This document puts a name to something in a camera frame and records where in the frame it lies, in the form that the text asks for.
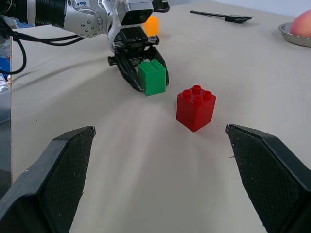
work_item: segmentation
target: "metal bowl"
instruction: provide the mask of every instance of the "metal bowl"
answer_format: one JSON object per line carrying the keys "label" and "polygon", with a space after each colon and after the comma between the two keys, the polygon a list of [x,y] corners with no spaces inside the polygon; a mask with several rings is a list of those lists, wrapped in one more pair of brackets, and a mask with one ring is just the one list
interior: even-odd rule
{"label": "metal bowl", "polygon": [[279,26],[278,29],[282,32],[284,39],[296,45],[311,47],[311,38],[290,34],[291,25],[292,23],[284,23]]}

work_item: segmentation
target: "green lego block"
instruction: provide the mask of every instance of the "green lego block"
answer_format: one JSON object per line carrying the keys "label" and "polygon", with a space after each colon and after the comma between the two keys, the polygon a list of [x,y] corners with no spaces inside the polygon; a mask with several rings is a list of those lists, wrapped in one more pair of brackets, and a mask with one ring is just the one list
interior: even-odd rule
{"label": "green lego block", "polygon": [[138,75],[146,96],[165,92],[166,68],[157,60],[140,63]]}

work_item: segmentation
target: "table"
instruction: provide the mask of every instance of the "table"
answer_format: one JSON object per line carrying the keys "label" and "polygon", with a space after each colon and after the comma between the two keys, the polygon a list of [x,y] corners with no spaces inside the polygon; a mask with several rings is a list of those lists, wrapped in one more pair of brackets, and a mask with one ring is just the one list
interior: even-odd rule
{"label": "table", "polygon": [[[190,14],[252,15],[243,24]],[[145,97],[117,67],[106,37],[64,48],[23,42],[25,71],[12,92],[13,178],[56,136],[95,125],[72,233],[264,233],[225,134],[229,123],[277,135],[305,165],[311,140],[311,50],[283,40],[291,17],[212,1],[172,7],[159,51],[171,83]],[[70,35],[50,26],[37,37]],[[13,46],[13,69],[21,64]],[[194,84],[217,96],[213,121],[192,133],[176,121],[177,94]]]}

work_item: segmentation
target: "black cable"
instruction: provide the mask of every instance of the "black cable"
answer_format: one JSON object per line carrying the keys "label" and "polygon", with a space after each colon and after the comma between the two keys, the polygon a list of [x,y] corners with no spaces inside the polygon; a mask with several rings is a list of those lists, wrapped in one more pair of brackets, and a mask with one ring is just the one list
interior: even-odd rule
{"label": "black cable", "polygon": [[[20,40],[27,40],[27,41],[33,41],[33,42],[41,42],[47,45],[52,45],[52,46],[67,46],[67,45],[71,45],[73,43],[76,43],[80,40],[83,40],[83,38],[78,37],[77,35],[72,35],[72,36],[67,36],[67,37],[60,37],[60,38],[52,38],[52,39],[39,39],[39,38],[35,38],[23,33],[19,33],[19,32],[14,32],[9,25],[7,25],[7,23],[0,17],[0,23],[2,24],[2,26],[5,27],[4,28],[0,28],[0,30],[2,32],[5,32],[8,36],[11,36],[13,38],[14,41],[16,41],[20,47],[20,50],[22,52],[22,56],[23,56],[23,63],[22,66],[16,70],[16,71],[4,71],[4,70],[0,70],[0,73],[2,74],[18,74],[20,72],[22,72],[27,64],[27,56],[26,56],[26,51],[25,48],[23,46],[23,44],[21,43]],[[54,43],[56,41],[64,41],[64,40],[70,40],[70,39],[75,39],[75,40],[71,40],[69,42],[65,42],[65,43]]]}

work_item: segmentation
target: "lego block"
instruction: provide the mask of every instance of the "lego block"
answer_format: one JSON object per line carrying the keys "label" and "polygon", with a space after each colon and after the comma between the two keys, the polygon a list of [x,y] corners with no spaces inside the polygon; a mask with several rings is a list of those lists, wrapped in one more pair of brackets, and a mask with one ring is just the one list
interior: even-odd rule
{"label": "lego block", "polygon": [[139,64],[138,75],[146,96],[165,92],[166,68],[157,60]]}
{"label": "lego block", "polygon": [[159,20],[155,16],[150,16],[142,27],[144,28],[147,36],[159,35]]}
{"label": "lego block", "polygon": [[195,132],[212,121],[216,96],[199,85],[184,90],[177,96],[176,119]]}

